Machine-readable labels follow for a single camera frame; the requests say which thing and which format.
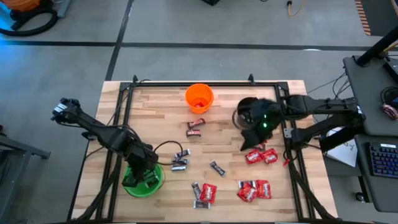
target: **concrete floor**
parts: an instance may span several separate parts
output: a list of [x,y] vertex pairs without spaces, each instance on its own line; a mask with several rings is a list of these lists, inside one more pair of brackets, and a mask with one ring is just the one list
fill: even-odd
[[[81,130],[50,120],[58,100],[77,98],[96,112],[114,47],[31,46],[25,40],[115,42],[129,0],[74,0],[68,16],[52,30],[27,38],[0,35],[0,124],[10,138],[51,151],[48,161],[33,159],[19,186],[11,217],[29,223],[62,222],[72,201],[87,145]],[[298,7],[300,1],[294,1]],[[10,21],[0,9],[0,27]],[[27,24],[40,24],[41,15]],[[20,40],[22,45],[10,45]],[[221,0],[210,7],[200,0],[135,0],[123,42],[371,46],[379,37],[363,33],[353,0],[308,0],[288,18],[284,1]],[[122,47],[112,80],[133,75],[152,80],[305,80],[308,90],[343,71],[343,50],[193,49]],[[348,90],[343,97],[352,93]],[[314,91],[332,96],[331,85]],[[354,201],[358,182],[330,177],[338,214],[345,220],[397,223],[398,214],[377,212]]]

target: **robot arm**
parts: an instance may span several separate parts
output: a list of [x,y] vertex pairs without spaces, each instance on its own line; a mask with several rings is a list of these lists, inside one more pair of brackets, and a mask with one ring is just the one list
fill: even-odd
[[305,95],[286,96],[280,103],[267,99],[245,98],[239,102],[237,114],[238,124],[250,127],[241,132],[245,139],[241,151],[270,139],[273,130],[285,120],[304,119],[311,114],[335,114],[332,120],[322,121],[309,128],[291,129],[289,135],[295,144],[308,142],[313,136],[337,126],[357,126],[358,119],[361,119],[354,98],[314,100]]
[[158,161],[153,147],[143,143],[128,126],[106,126],[83,112],[78,100],[62,98],[52,111],[51,120],[58,124],[77,124],[97,137],[98,142],[125,159],[131,173],[122,182],[123,186],[136,187],[144,180],[144,172],[152,170]]

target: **wooden tabletop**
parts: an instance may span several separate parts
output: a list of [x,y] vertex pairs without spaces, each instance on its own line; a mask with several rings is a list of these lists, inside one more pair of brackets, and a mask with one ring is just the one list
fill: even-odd
[[[287,81],[290,94],[305,94],[304,82]],[[116,107],[120,82],[105,82],[98,105],[96,119],[107,123]],[[279,160],[274,164],[263,162],[247,165],[240,152],[243,142],[239,130],[231,122],[231,114],[238,101],[247,96],[275,99],[273,87],[213,87],[214,102],[209,111],[197,115],[190,112],[185,102],[184,87],[137,87],[133,93],[132,110],[129,125],[140,138],[154,147],[167,140],[178,141],[184,149],[190,149],[188,169],[172,172],[169,166],[165,170],[165,184],[147,198],[134,198],[119,185],[114,222],[291,222],[297,221],[292,184],[289,169],[282,167],[284,162],[284,140],[281,129],[274,131],[274,137],[268,140],[267,149],[274,148]],[[187,138],[188,121],[204,118],[206,124],[199,127],[202,136]],[[312,117],[297,122],[304,128],[313,124]],[[99,148],[97,142],[91,142],[88,153]],[[178,147],[166,144],[159,148],[159,161],[169,162]],[[323,157],[318,149],[303,150],[305,167],[310,188],[321,204],[334,216],[337,216]],[[72,218],[81,215],[98,193],[101,185],[106,150],[90,156],[85,162],[81,175],[78,194]],[[226,171],[221,177],[209,165],[211,161]],[[120,181],[127,166],[123,162]],[[243,202],[237,195],[239,180],[268,180],[271,185],[272,199],[255,199],[252,203]],[[218,187],[216,201],[211,209],[194,209],[192,182],[201,187],[209,183]],[[307,213],[303,193],[300,193],[302,207]],[[108,211],[108,201],[104,211]]]

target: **black hose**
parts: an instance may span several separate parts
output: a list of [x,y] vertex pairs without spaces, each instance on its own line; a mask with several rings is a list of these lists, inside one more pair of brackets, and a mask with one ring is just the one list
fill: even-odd
[[27,12],[24,17],[19,19],[13,26],[12,29],[18,30],[20,27],[22,27],[27,21],[29,21],[31,18],[44,14],[44,13],[50,13],[52,15],[51,20],[48,21],[45,25],[42,25],[41,27],[38,27],[36,29],[32,30],[27,30],[27,31],[11,31],[11,30],[5,30],[5,29],[0,29],[0,34],[12,36],[12,37],[28,37],[32,35],[37,35],[41,34],[49,29],[51,29],[58,21],[58,16],[57,12],[54,9],[51,8],[43,8],[43,9],[36,9],[31,12]]

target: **computer keyboard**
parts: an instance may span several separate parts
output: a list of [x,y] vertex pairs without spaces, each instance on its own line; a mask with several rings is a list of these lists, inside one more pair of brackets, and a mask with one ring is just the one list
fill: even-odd
[[398,146],[368,142],[370,170],[372,175],[398,178]]

